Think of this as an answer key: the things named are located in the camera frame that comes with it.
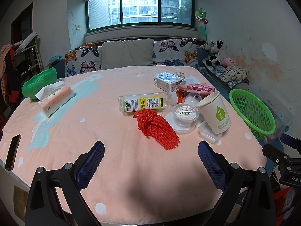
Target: window sill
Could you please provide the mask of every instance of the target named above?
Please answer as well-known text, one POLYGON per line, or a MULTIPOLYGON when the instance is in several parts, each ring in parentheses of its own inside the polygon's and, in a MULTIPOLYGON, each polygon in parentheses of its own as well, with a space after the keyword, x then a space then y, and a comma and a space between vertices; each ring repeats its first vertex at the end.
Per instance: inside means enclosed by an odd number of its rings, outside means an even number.
POLYGON ((176 25, 126 25, 85 34, 86 43, 138 37, 198 37, 196 28, 176 25))

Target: pink plush toy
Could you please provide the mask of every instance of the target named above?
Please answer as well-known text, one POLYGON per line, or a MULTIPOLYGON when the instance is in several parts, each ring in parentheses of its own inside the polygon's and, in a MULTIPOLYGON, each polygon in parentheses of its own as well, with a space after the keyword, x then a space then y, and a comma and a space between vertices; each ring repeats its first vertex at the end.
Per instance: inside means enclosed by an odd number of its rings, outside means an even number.
POLYGON ((225 58, 224 61, 222 61, 222 66, 223 67, 228 67, 228 66, 234 65, 234 64, 236 64, 234 59, 225 58))

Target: orange butterfly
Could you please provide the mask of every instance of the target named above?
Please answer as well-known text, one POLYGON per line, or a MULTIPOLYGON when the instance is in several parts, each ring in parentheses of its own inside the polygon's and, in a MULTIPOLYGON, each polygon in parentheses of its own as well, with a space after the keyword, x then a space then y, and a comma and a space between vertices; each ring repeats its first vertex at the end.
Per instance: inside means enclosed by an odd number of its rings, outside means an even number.
POLYGON ((65 53, 65 64, 66 65, 69 62, 69 59, 72 59, 74 61, 77 60, 77 58, 76 58, 76 50, 71 51, 71 53, 69 53, 69 52, 65 53))
POLYGON ((186 56, 185 63, 189 63, 192 58, 198 59, 196 50, 193 50, 192 52, 186 51, 185 56, 186 56))

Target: window pane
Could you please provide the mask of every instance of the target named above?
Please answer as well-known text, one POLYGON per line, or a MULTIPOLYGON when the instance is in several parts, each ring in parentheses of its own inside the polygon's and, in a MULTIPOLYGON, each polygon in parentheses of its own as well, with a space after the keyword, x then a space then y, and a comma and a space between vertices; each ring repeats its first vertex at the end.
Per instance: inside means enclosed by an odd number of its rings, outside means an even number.
POLYGON ((123 23, 158 22, 158 0, 122 0, 123 23))
POLYGON ((119 0, 88 1, 90 30, 104 26, 120 24, 120 13, 118 13, 118 5, 119 0))
POLYGON ((191 25, 192 0, 161 0, 161 21, 191 25))

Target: barcode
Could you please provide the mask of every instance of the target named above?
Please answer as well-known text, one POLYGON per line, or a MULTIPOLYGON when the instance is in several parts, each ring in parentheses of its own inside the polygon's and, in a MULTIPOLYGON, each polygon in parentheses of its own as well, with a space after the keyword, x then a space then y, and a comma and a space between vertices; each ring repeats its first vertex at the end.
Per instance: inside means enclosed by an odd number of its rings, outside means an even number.
POLYGON ((125 108, 126 108, 126 111, 131 111, 131 102, 130 101, 125 101, 125 108))

